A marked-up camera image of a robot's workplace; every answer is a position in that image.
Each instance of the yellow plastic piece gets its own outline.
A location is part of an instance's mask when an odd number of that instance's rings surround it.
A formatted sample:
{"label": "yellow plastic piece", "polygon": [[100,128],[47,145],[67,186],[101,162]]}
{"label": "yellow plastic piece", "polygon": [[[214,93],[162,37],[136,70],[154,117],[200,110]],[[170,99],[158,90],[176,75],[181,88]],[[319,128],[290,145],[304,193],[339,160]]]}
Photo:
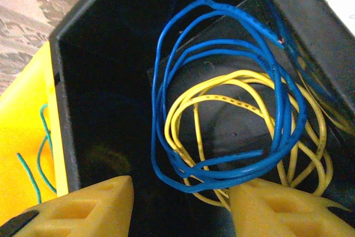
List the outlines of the yellow plastic piece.
{"label": "yellow plastic piece", "polygon": [[326,207],[341,205],[319,196],[255,179],[230,188],[238,237],[351,237],[355,230]]}
{"label": "yellow plastic piece", "polygon": [[15,237],[128,236],[133,198],[130,176],[106,180],[30,208],[39,215]]}
{"label": "yellow plastic piece", "polygon": [[52,73],[47,42],[0,97],[0,225],[37,204],[35,191],[16,157],[17,152],[29,165],[42,201],[56,197],[40,177],[36,166],[37,152],[45,136],[39,116],[44,103],[49,107],[44,115],[52,132],[56,177],[48,143],[43,149],[41,166],[49,181],[57,184],[59,195],[68,192]]}

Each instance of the wire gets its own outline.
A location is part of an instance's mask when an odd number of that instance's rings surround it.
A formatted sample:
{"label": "wire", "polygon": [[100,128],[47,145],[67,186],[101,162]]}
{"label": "wire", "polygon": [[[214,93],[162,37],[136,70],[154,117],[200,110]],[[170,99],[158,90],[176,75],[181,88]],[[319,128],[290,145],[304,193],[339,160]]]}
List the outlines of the wire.
{"label": "wire", "polygon": [[48,103],[44,104],[43,106],[41,106],[40,110],[39,110],[39,116],[40,116],[40,119],[42,121],[42,124],[43,124],[43,128],[44,128],[44,131],[45,131],[45,136],[47,137],[48,139],[48,143],[49,143],[49,148],[50,148],[50,152],[52,154],[52,157],[53,157],[53,144],[52,144],[52,139],[50,138],[50,131],[48,129],[48,126],[47,126],[47,122],[45,122],[45,118],[44,118],[44,110],[48,107]]}
{"label": "wire", "polygon": [[[298,75],[300,76],[300,79],[303,83],[303,85],[305,86],[305,88],[307,89],[307,91],[310,93],[310,95],[312,96],[312,98],[316,98],[317,94],[314,92],[314,90],[307,86],[307,83],[305,82],[302,74],[300,72],[298,72]],[[327,118],[340,130],[354,135],[355,136],[355,128],[354,126],[351,126],[344,118],[341,117],[340,114],[338,114],[338,112],[336,110],[334,110],[332,107],[330,107],[329,105],[327,105],[324,101],[322,101],[319,97],[317,97],[317,104],[319,105],[319,107],[322,109],[323,113],[327,116]],[[337,117],[338,121],[336,121],[335,119],[333,119],[328,112],[325,110],[325,108],[327,110],[330,110],[332,112],[332,114],[334,116]]]}
{"label": "wire", "polygon": [[[40,165],[40,156],[42,155],[42,150],[43,150],[43,147],[44,147],[44,144],[46,143],[46,141],[48,141],[48,143],[49,143],[50,152],[51,152],[52,158],[53,158],[53,146],[52,146],[52,140],[50,138],[50,131],[48,129],[47,122],[45,121],[45,118],[44,118],[44,110],[46,109],[46,107],[48,107],[48,104],[44,104],[39,110],[39,115],[40,115],[40,118],[42,120],[43,128],[44,128],[44,131],[45,131],[45,137],[44,137],[44,139],[42,140],[42,142],[41,142],[41,144],[39,146],[36,163],[37,163],[38,172],[39,172],[40,176],[42,177],[42,179],[44,180],[45,184],[48,186],[48,188],[52,192],[57,194],[56,188],[50,183],[50,181],[48,180],[47,176],[43,172],[42,166]],[[29,179],[31,180],[31,183],[32,183],[32,185],[34,187],[35,193],[37,195],[38,204],[40,204],[42,202],[41,195],[40,195],[40,190],[39,190],[39,187],[38,187],[38,184],[37,184],[36,180],[34,179],[34,176],[33,176],[32,172],[31,172],[31,169],[29,168],[29,166],[27,165],[26,161],[23,159],[23,157],[21,156],[20,153],[17,153],[16,156],[18,157],[18,159],[20,160],[20,162],[23,165],[24,169],[26,170],[26,172],[27,172],[27,174],[29,176]]]}
{"label": "wire", "polygon": [[48,141],[49,143],[49,147],[50,147],[50,152],[52,154],[52,158],[53,158],[53,145],[52,145],[52,139],[50,137],[50,131],[48,129],[48,126],[47,126],[47,122],[45,121],[45,118],[44,118],[44,110],[48,107],[48,104],[44,104],[40,110],[39,110],[39,115],[40,115],[40,118],[42,120],[42,124],[43,124],[43,128],[44,128],[44,131],[45,131],[45,137],[42,141],[42,143],[40,144],[40,147],[39,147],[39,150],[38,150],[38,153],[37,153],[37,169],[38,169],[38,172],[40,174],[40,176],[42,177],[42,179],[44,180],[45,184],[48,186],[48,188],[54,192],[55,194],[57,194],[57,190],[56,188],[50,183],[50,181],[48,180],[47,176],[45,175],[45,173],[43,172],[42,170],[42,167],[40,165],[40,156],[42,154],[42,150],[43,150],[43,147],[44,147],[44,144],[46,141]]}
{"label": "wire", "polygon": [[48,188],[54,192],[55,194],[57,194],[57,190],[56,188],[50,183],[50,181],[48,180],[47,176],[45,175],[45,173],[43,172],[42,170],[42,167],[40,165],[40,156],[42,154],[42,150],[43,150],[43,147],[44,147],[44,144],[46,143],[47,141],[47,136],[44,137],[42,143],[40,144],[40,147],[39,147],[39,150],[38,150],[38,154],[37,154],[37,169],[38,169],[38,172],[39,172],[39,175],[42,177],[42,179],[44,180],[45,184],[48,186]]}
{"label": "wire", "polygon": [[[191,10],[195,9],[199,6],[209,6],[214,11],[204,14],[197,19],[195,19],[180,35],[177,39],[171,53],[169,60],[166,65],[163,82],[158,89],[158,70],[159,70],[159,62],[160,62],[160,50],[162,47],[162,43],[164,41],[164,37],[167,34],[168,30],[174,25],[176,21],[182,18],[184,15],[189,13]],[[228,16],[238,20],[241,25],[252,35],[258,44],[258,46],[251,44],[246,41],[241,40],[232,40],[232,39],[216,39],[206,41],[195,46],[188,48],[184,53],[180,56],[180,58],[173,65],[173,60],[175,57],[176,50],[180,47],[182,40],[186,37],[191,29],[193,29],[198,23],[203,21],[204,19],[208,19],[214,16]],[[295,146],[301,137],[306,122],[307,122],[307,108],[304,97],[302,96],[298,86],[294,83],[290,75],[276,62],[273,57],[268,45],[265,40],[261,37],[264,36],[268,38],[275,45],[283,48],[282,44],[278,42],[277,36],[266,26],[262,25],[252,16],[247,14],[246,12],[227,5],[216,3],[212,0],[198,0],[188,5],[182,11],[180,11],[177,15],[175,15],[165,26],[163,29],[157,45],[156,50],[156,60],[154,65],[154,76],[153,76],[153,84],[152,84],[152,136],[151,136],[151,161],[157,176],[169,184],[175,189],[184,191],[186,193],[198,193],[203,190],[213,189],[219,190],[221,188],[229,188],[231,186],[241,184],[243,182],[249,181],[253,178],[260,177],[261,175],[269,172],[272,168],[274,168],[281,159],[290,152],[290,150]],[[238,46],[243,47],[246,51],[238,51],[232,49],[212,49],[209,51],[204,51],[199,54],[195,54],[193,56],[187,57],[189,53],[197,50],[204,49],[208,46],[218,45],[230,45],[230,46]],[[275,84],[275,101],[276,101],[276,117],[275,117],[275,130],[272,130],[272,145],[270,148],[270,154],[267,155],[261,150],[256,150],[248,153],[240,153],[235,155],[228,155],[224,157],[219,157],[215,159],[207,159],[204,160],[203,163],[195,163],[193,159],[189,156],[187,151],[181,145],[181,143],[175,144],[172,142],[172,138],[170,137],[169,126],[165,123],[168,120],[173,119],[173,114],[179,108],[180,103],[186,98],[192,98],[196,94],[200,93],[200,87],[192,87],[189,91],[189,94],[186,96],[180,96],[176,102],[171,107],[170,112],[167,114],[166,111],[166,91],[168,86],[175,75],[176,71],[183,65],[199,59],[201,57],[216,55],[216,54],[227,54],[231,56],[243,56],[249,57],[255,60],[262,69],[268,74],[273,83]],[[228,80],[234,79],[236,73],[231,73],[223,78],[219,79],[219,83],[222,84],[227,82]],[[214,85],[214,79],[203,82],[205,88]],[[290,99],[287,96],[286,86],[293,93],[295,99],[297,100],[299,107],[299,115],[297,117],[297,121],[294,124],[293,131],[291,132],[292,127],[292,114],[291,114],[291,103]],[[178,132],[179,123],[175,124],[176,130]],[[166,176],[161,172],[157,162],[156,162],[156,137],[158,136],[160,143],[165,149],[168,158],[170,160],[171,165],[173,166],[175,172],[182,178],[193,177],[199,181],[198,184],[188,185],[181,184],[180,182],[173,180]],[[254,163],[252,165],[228,171],[212,171],[208,170],[205,167],[209,165],[216,165],[225,162],[231,162],[241,159],[247,158],[260,158],[260,161]],[[225,191],[220,190],[220,195],[224,196]]]}
{"label": "wire", "polygon": [[[194,121],[195,121],[196,140],[197,140],[197,145],[198,145],[198,150],[199,150],[200,163],[195,164],[194,162],[187,162],[187,164],[190,165],[191,167],[198,167],[199,168],[202,165],[201,163],[203,163],[203,165],[206,164],[205,163],[206,159],[205,159],[204,153],[203,153],[202,137],[201,137],[200,123],[199,123],[199,114],[198,114],[198,104],[201,102],[211,101],[211,100],[223,101],[223,102],[226,102],[229,104],[233,104],[237,107],[241,107],[241,108],[247,109],[249,111],[252,111],[253,113],[264,118],[271,136],[273,135],[273,130],[274,130],[273,126],[275,124],[275,120],[273,118],[271,118],[270,115],[268,114],[267,108],[266,108],[263,100],[261,99],[260,95],[250,85],[248,85],[248,83],[259,83],[259,84],[263,84],[263,85],[269,86],[270,88],[274,89],[273,82],[271,81],[271,79],[269,77],[267,77],[266,74],[256,73],[256,72],[253,72],[250,70],[239,70],[239,71],[235,72],[235,74],[236,74],[236,76],[239,75],[241,80],[230,79],[226,82],[219,83],[219,79],[222,79],[225,76],[225,75],[223,75],[223,76],[216,77],[216,78],[212,79],[214,85],[210,85],[209,87],[204,86],[204,83],[196,85],[196,87],[200,87],[200,93],[198,94],[198,97],[194,97],[194,98],[187,97],[188,95],[192,95],[192,93],[190,93],[189,91],[193,90],[193,88],[187,90],[185,93],[183,93],[181,95],[182,101],[180,102],[178,109],[173,110],[173,108],[171,108],[169,111],[169,113],[172,112],[174,114],[173,114],[173,116],[168,115],[169,119],[167,119],[166,124],[165,124],[166,126],[168,126],[168,128],[165,128],[165,137],[172,147],[175,146],[175,147],[177,147],[177,149],[181,149],[180,153],[185,154],[187,152],[185,152],[185,150],[182,149],[182,145],[179,141],[180,119],[181,119],[183,111],[187,107],[190,107],[192,105],[194,106]],[[239,86],[239,87],[245,89],[247,92],[249,92],[254,97],[254,99],[257,102],[257,104],[259,105],[260,109],[254,107],[253,105],[245,103],[241,100],[236,100],[236,99],[226,97],[223,95],[206,95],[206,93],[210,89],[215,88],[215,85],[218,86],[218,85],[224,85],[224,84],[236,85],[236,86]],[[324,116],[323,116],[319,106],[317,105],[316,101],[312,98],[312,96],[304,88],[302,88],[300,85],[297,85],[297,86],[299,87],[302,94],[305,96],[305,98],[308,100],[311,107],[313,108],[313,111],[315,112],[316,117],[317,117],[317,121],[319,123],[319,129],[320,129],[319,130],[319,133],[320,133],[319,139],[315,135],[309,122],[307,121],[307,123],[306,123],[306,132],[308,133],[309,136],[311,136],[311,139],[317,145],[317,153],[314,154],[302,142],[298,141],[297,144],[292,149],[293,152],[296,152],[296,156],[293,157],[291,154],[287,178],[286,178],[285,170],[282,165],[282,161],[279,162],[279,164],[277,165],[278,172],[279,172],[279,176],[281,179],[281,183],[284,186],[295,187],[301,181],[303,181],[314,168],[317,168],[318,176],[319,176],[319,183],[318,183],[317,189],[315,190],[315,192],[313,194],[314,195],[321,195],[324,192],[324,190],[326,189],[326,187],[328,186],[328,184],[330,183],[330,180],[332,179],[332,175],[333,175],[332,162],[331,162],[329,155],[325,151],[326,136],[327,136],[326,124],[325,124]],[[298,105],[297,105],[297,102],[295,101],[295,99],[291,95],[289,95],[288,97],[289,97],[292,105],[294,106],[294,108],[298,111]],[[292,116],[292,125],[294,125],[294,124],[295,124],[295,120]],[[312,163],[295,179],[295,181],[292,181],[294,173],[295,173],[296,163],[297,163],[297,149],[298,148],[300,148],[312,160]],[[324,167],[323,167],[322,163],[320,162],[320,159],[323,156],[326,160],[327,174],[325,173]],[[219,190],[215,190],[215,193],[216,193],[217,197],[220,198],[221,192]],[[206,203],[209,203],[212,205],[217,205],[217,206],[220,206],[221,204],[223,204],[224,206],[229,208],[229,206],[226,205],[226,202],[223,203],[221,201],[221,203],[219,203],[219,202],[213,201],[211,199],[206,200],[206,198],[204,196],[201,196],[200,194],[197,194],[197,193],[195,193],[194,195]]]}
{"label": "wire", "polygon": [[33,177],[33,174],[29,168],[29,166],[27,165],[26,161],[24,161],[23,157],[21,156],[20,153],[16,153],[16,156],[18,157],[18,159],[20,160],[23,168],[25,169],[25,171],[27,172],[27,175],[29,177],[29,180],[31,181],[33,187],[34,187],[34,190],[35,190],[35,194],[37,196],[37,202],[38,204],[42,203],[42,198],[40,197],[40,190],[39,190],[39,187],[38,187],[38,184],[36,183],[36,180],[34,179]]}

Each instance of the yellow wire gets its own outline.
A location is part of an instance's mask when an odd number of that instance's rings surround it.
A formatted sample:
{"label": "yellow wire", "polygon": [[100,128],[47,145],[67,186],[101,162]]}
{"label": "yellow wire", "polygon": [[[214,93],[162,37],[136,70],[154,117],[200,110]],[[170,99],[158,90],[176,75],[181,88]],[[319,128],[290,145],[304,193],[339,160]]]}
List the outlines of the yellow wire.
{"label": "yellow wire", "polygon": [[[300,76],[300,79],[303,83],[303,85],[305,86],[305,88],[307,89],[307,91],[309,92],[309,94],[311,95],[312,98],[315,99],[315,97],[317,96],[317,94],[312,90],[312,88],[308,87],[305,80],[303,79],[302,75],[300,74],[300,72],[298,73],[298,76]],[[344,118],[342,118],[335,110],[333,110],[333,108],[331,108],[329,105],[327,105],[326,103],[324,103],[323,101],[321,101],[318,97],[318,102],[317,104],[319,105],[319,107],[322,109],[322,111],[324,112],[324,114],[328,117],[328,119],[340,130],[343,130],[344,132],[354,135],[355,136],[355,128],[354,126],[351,126]],[[328,108],[329,110],[331,110],[334,115],[337,115],[337,119],[339,120],[336,121],[335,119],[333,119],[328,112],[325,111],[325,109],[322,107],[322,105],[326,108]]]}
{"label": "yellow wire", "polygon": [[[179,141],[179,130],[180,130],[180,121],[181,121],[181,116],[183,111],[187,107],[190,107],[192,105],[194,106],[195,132],[196,132],[196,140],[197,140],[197,146],[198,146],[199,157],[201,162],[205,160],[202,136],[201,136],[199,112],[198,112],[198,105],[201,102],[217,100],[217,101],[223,101],[226,103],[233,104],[237,107],[247,109],[257,114],[258,116],[262,117],[265,120],[270,136],[273,137],[273,133],[275,130],[275,120],[270,116],[267,107],[265,106],[260,95],[256,92],[254,88],[252,88],[249,85],[249,83],[259,83],[259,84],[266,85],[272,89],[275,89],[273,81],[268,77],[267,74],[257,73],[251,70],[237,70],[230,74],[222,75],[193,86],[192,88],[184,92],[181,96],[179,96],[178,99],[171,106],[164,127],[165,138],[169,143],[169,145],[172,147],[172,149],[180,154],[181,158],[185,161],[185,163],[188,166],[193,167],[196,163],[194,162],[192,157],[188,154],[188,152],[186,151],[182,143]],[[224,95],[206,94],[210,89],[224,84],[236,85],[249,92],[251,96],[253,96],[253,98],[255,99],[259,108],[256,108],[253,105],[250,105],[243,101],[236,100]],[[316,168],[318,171],[318,187],[315,190],[314,194],[321,195],[326,189],[326,187],[329,185],[333,175],[332,161],[330,159],[330,156],[325,150],[326,137],[327,137],[326,124],[325,124],[323,113],[319,105],[315,101],[315,99],[303,87],[301,87],[300,85],[297,86],[300,89],[303,96],[310,103],[319,124],[319,129],[320,129],[319,137],[316,135],[316,133],[314,132],[314,130],[312,129],[308,121],[306,122],[306,127],[305,127],[306,132],[308,133],[312,141],[317,146],[317,151],[316,153],[312,152],[301,141],[298,141],[297,144],[291,150],[290,163],[288,166],[287,174],[285,172],[285,168],[283,166],[282,161],[280,161],[279,164],[277,165],[277,170],[280,176],[281,184],[284,186],[290,186],[294,188],[300,182],[302,182],[312,172],[314,168]],[[288,95],[288,97],[290,98],[290,102],[295,108],[295,110],[299,112],[298,104],[296,100],[291,95]],[[292,131],[294,131],[294,129],[295,129],[295,118],[292,114]],[[296,165],[297,165],[298,149],[301,149],[311,159],[311,163],[307,166],[307,168],[304,171],[302,171],[295,179],[293,179],[295,175]],[[326,162],[326,172],[320,161],[322,157],[324,157],[324,160]],[[184,183],[186,185],[190,185],[188,178],[184,179]],[[214,190],[214,192],[219,201],[209,199],[199,193],[195,193],[194,195],[198,199],[208,204],[216,205],[216,206],[225,206],[226,208],[228,208],[228,210],[230,210],[229,200],[228,200],[228,190],[217,189]]]}

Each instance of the black plastic box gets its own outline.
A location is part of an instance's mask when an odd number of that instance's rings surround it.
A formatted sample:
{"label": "black plastic box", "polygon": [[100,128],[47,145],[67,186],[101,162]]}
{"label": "black plastic box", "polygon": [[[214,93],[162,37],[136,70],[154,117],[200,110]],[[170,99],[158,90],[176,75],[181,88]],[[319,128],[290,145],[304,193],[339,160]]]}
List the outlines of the black plastic box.
{"label": "black plastic box", "polygon": [[[228,211],[169,188],[155,176],[150,163],[150,70],[156,43],[169,19],[192,1],[80,0],[50,36],[69,191],[130,174],[135,189],[130,236],[235,235]],[[305,71],[317,77],[310,81],[311,85],[316,81],[315,87],[323,88],[331,96],[320,94],[330,113],[336,109],[337,116],[354,126],[355,39],[324,0],[214,1],[240,4],[268,24],[280,38],[285,38],[275,17],[280,14],[304,55]],[[191,18],[204,11],[196,11]],[[168,56],[173,42],[191,18],[185,18],[169,33],[163,56]],[[231,22],[223,18],[207,21],[194,29],[186,41],[193,38],[192,42],[197,42],[209,34],[233,36],[235,33],[222,30],[225,23]],[[297,62],[290,49],[278,55],[297,78]],[[201,71],[204,65],[195,67]],[[176,83],[177,90],[170,96],[172,100],[184,86],[180,88]],[[355,209],[355,138],[328,124],[327,148],[334,163],[334,178],[324,195]],[[260,136],[263,132],[257,129],[239,141],[245,149],[250,149],[253,143],[250,140],[260,140]],[[164,171],[173,175],[168,164],[165,166]],[[270,172],[264,178],[275,180],[275,177]],[[317,179],[317,175],[310,177],[302,189],[311,190],[312,179]]]}

